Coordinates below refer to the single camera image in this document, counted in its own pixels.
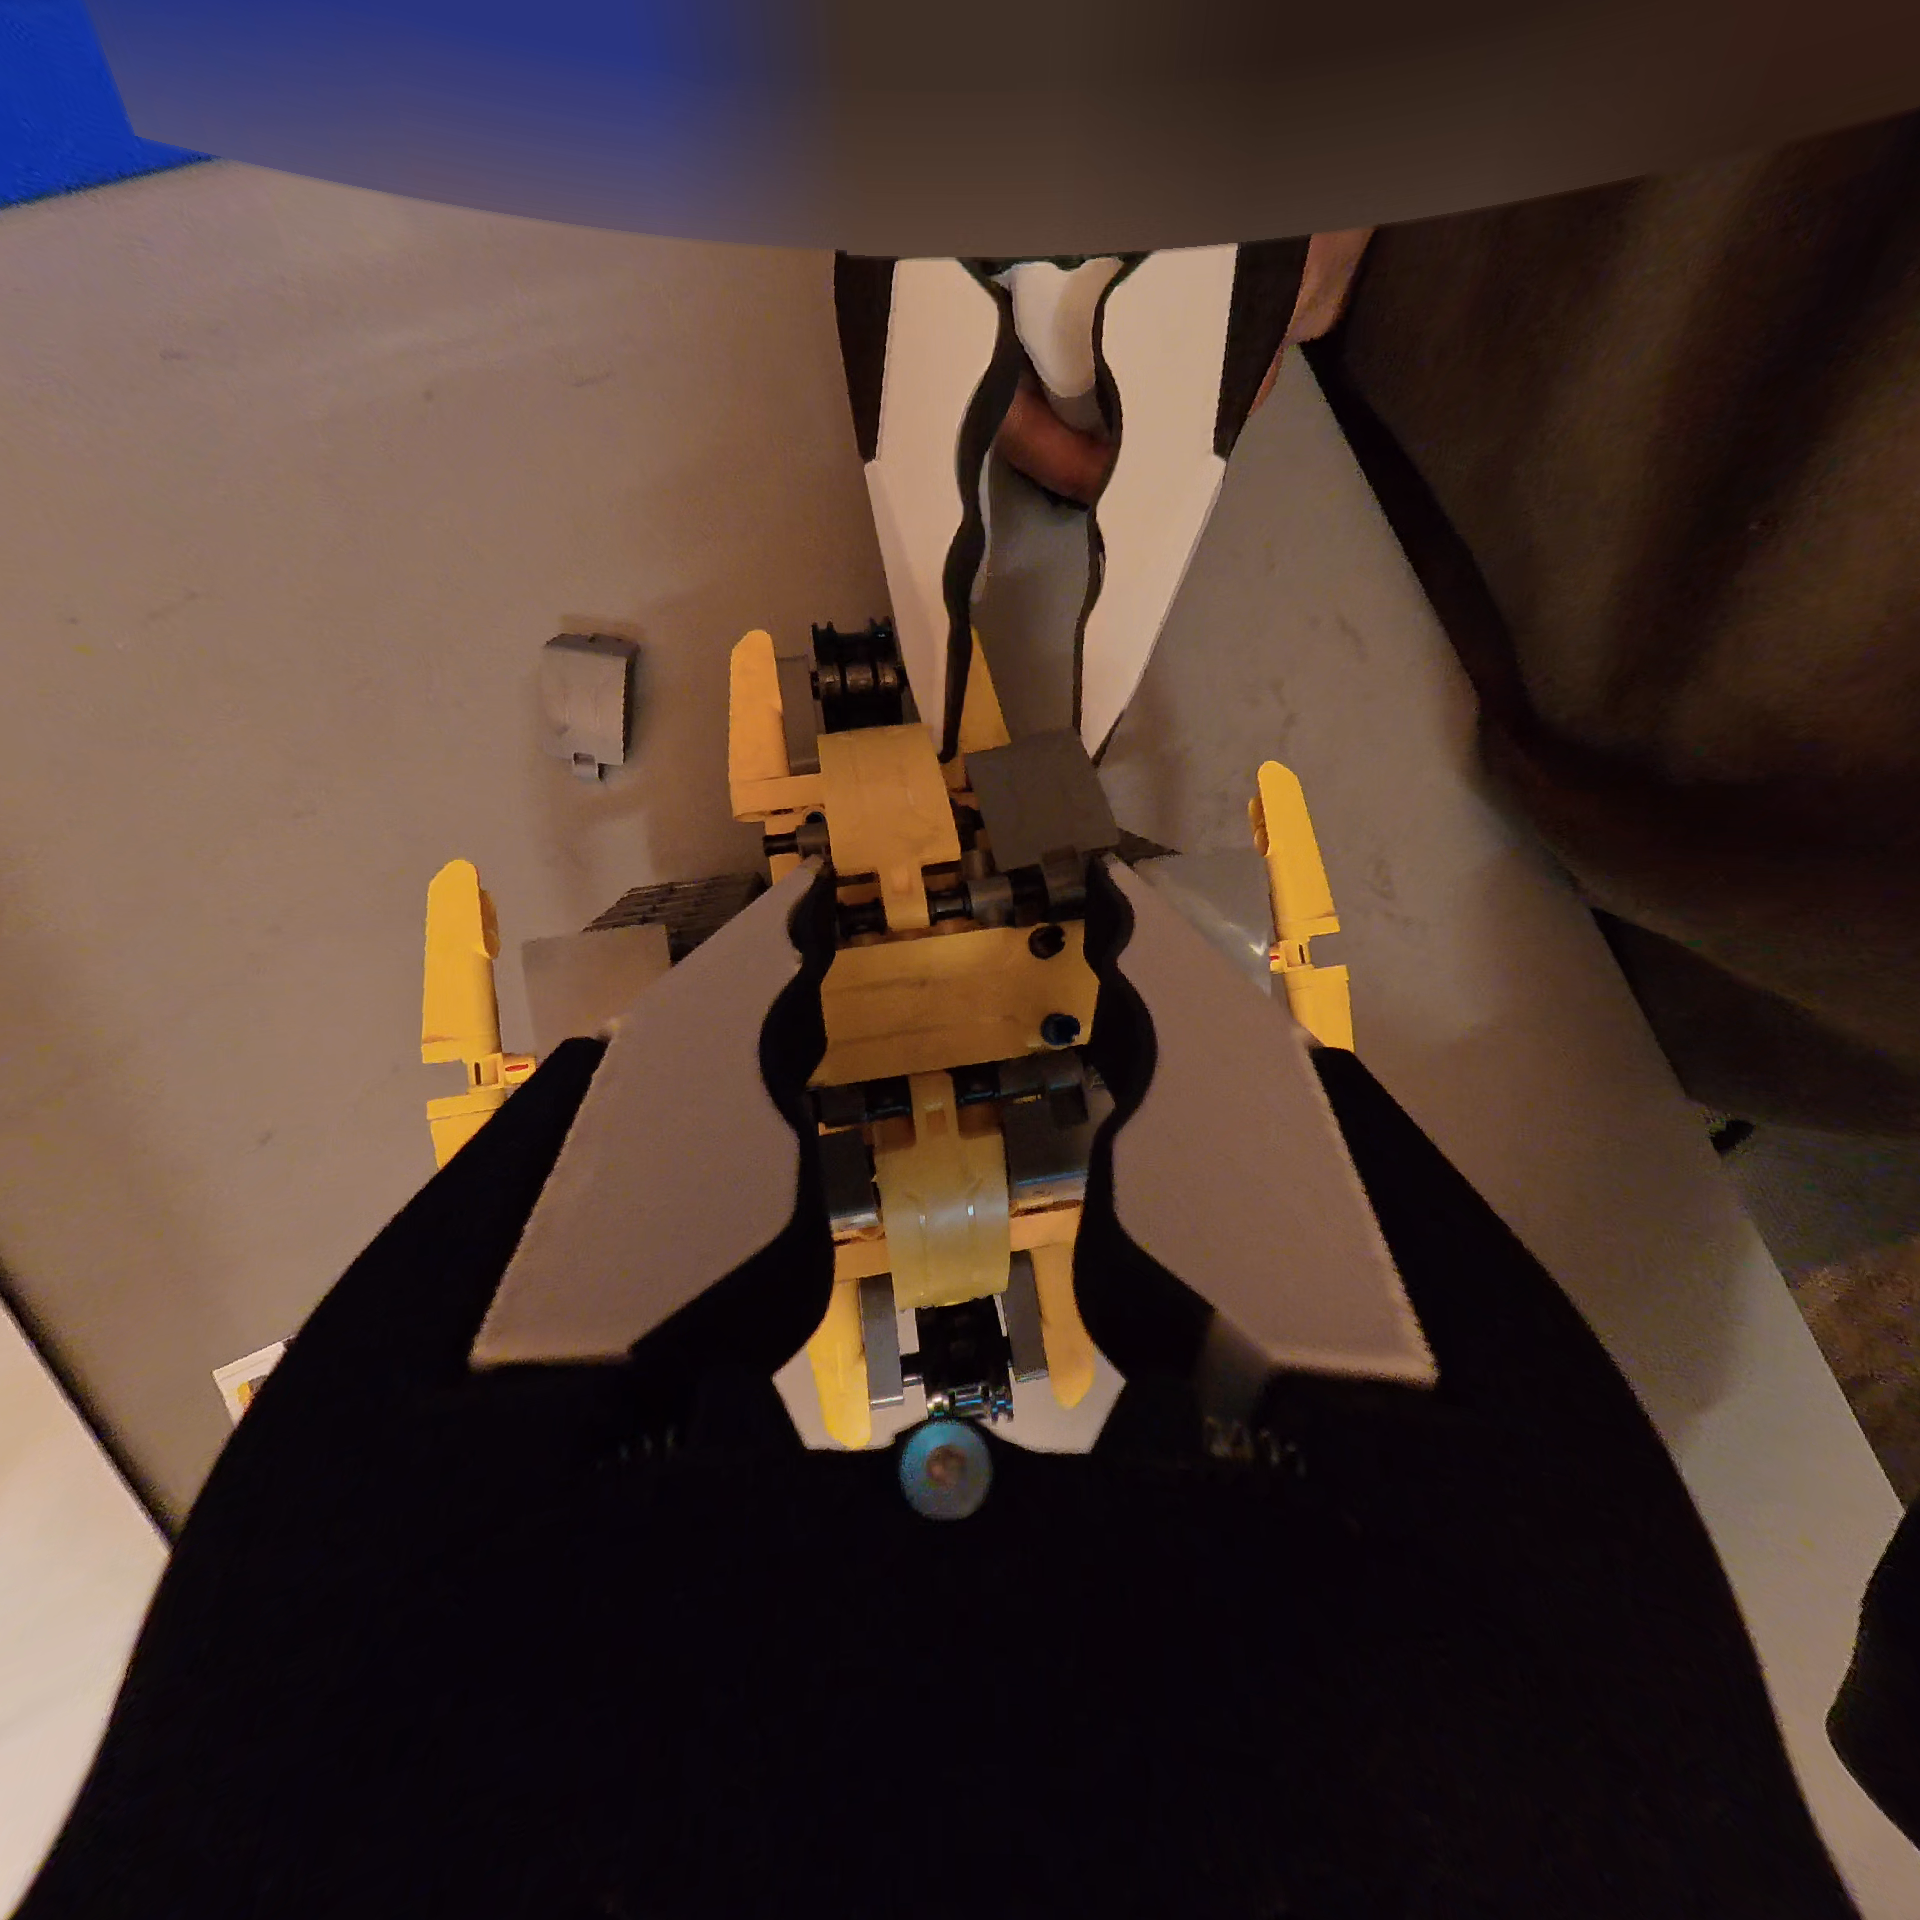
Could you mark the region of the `person's right hand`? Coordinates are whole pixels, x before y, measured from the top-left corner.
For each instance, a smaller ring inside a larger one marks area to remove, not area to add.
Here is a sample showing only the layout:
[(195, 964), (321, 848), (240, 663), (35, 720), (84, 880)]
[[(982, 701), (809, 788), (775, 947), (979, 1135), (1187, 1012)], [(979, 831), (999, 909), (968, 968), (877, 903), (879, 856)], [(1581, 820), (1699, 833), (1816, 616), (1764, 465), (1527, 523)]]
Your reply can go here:
[(1021, 375), (993, 448), (1031, 484), (1083, 511), (1097, 503), (1116, 458), (1100, 420), (1093, 428), (1070, 424), (1031, 375)]

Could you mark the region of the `yellow black toy tracked vehicle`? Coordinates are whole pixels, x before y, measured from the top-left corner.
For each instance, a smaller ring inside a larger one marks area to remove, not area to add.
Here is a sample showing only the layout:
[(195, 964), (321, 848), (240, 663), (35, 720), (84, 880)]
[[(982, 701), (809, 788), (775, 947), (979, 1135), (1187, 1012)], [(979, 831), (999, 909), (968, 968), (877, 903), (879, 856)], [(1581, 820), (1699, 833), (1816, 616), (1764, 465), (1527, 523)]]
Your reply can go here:
[(893, 629), (814, 629), (729, 660), (729, 793), (771, 880), (836, 857), (822, 1060), (807, 1082), (831, 1221), (831, 1296), (804, 1354), (822, 1426), (865, 1449), (918, 1392), (937, 1419), (1007, 1419), (1015, 1385), (1061, 1408), (1095, 1380), (1071, 1301), (1095, 1128), (1097, 978), (1086, 889), (997, 873), (966, 754), (1007, 746), (973, 657), (945, 767), (905, 720)]

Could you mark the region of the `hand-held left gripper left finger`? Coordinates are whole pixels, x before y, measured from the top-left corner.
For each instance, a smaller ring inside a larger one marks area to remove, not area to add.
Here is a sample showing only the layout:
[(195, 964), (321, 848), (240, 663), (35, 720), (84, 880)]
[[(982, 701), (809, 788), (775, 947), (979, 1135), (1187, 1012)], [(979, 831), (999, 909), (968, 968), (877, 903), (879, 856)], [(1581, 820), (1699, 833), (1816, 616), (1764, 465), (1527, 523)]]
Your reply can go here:
[(787, 1011), (809, 1077), (817, 970), (792, 927), (814, 905), (831, 905), (831, 882), (809, 857), (613, 1023), (470, 1367), (617, 1361), (670, 1331), (776, 1373), (804, 1347), (831, 1251), (760, 1035), (800, 992)]

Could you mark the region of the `small grey curved panel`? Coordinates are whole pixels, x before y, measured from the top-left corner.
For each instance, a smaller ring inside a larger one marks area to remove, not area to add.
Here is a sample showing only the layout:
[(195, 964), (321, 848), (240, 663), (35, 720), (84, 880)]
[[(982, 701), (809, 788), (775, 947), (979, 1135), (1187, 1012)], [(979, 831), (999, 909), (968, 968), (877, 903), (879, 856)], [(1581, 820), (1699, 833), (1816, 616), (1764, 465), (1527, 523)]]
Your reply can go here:
[(1000, 875), (1035, 871), (1048, 892), (1083, 892), (1091, 860), (1120, 844), (1109, 799), (1071, 728), (968, 753), (966, 779)]
[(543, 748), (587, 784), (627, 761), (637, 653), (608, 633), (563, 633), (539, 653)]

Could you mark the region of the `blue storage bin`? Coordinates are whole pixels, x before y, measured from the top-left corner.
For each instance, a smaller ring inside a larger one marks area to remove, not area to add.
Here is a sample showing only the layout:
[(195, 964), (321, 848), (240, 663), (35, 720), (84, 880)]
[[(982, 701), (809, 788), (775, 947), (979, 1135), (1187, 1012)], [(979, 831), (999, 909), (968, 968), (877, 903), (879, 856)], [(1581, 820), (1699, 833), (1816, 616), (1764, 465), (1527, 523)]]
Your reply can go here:
[(83, 2), (1, 2), (1, 209), (204, 160), (129, 128)]

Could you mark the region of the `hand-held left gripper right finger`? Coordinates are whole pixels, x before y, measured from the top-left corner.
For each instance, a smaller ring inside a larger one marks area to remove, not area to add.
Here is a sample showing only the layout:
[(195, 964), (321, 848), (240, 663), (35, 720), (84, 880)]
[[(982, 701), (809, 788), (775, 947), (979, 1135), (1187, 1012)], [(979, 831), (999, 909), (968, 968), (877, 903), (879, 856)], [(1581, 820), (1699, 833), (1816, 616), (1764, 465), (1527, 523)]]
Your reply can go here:
[(1277, 1376), (1432, 1387), (1435, 1361), (1302, 1029), (1116, 857), (1087, 875), (1095, 1137), (1071, 1289), (1129, 1385), (1253, 1424)]

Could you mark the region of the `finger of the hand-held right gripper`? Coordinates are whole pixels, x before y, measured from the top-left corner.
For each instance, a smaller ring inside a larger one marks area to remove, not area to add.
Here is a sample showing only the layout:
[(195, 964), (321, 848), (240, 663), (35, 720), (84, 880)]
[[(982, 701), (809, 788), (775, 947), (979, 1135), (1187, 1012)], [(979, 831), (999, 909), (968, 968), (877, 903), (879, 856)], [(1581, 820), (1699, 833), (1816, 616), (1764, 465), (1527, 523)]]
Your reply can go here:
[(957, 754), (982, 537), (980, 474), (999, 400), (1000, 289), (956, 256), (893, 265), (865, 483), (918, 720)]
[(1095, 756), (1135, 695), (1228, 468), (1216, 410), (1235, 272), (1235, 249), (1155, 251), (1095, 312), (1095, 399), (1112, 435), (1077, 633), (1077, 728)]

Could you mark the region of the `person's brown clothing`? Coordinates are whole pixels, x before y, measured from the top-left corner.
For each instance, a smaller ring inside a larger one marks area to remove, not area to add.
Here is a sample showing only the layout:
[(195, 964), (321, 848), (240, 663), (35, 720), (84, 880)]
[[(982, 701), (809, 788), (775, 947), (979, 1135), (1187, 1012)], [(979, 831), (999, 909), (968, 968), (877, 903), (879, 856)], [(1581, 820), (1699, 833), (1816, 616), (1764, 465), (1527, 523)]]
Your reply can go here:
[(1912, 1137), (1915, 112), (1377, 228), (1309, 360), (1691, 1096)]

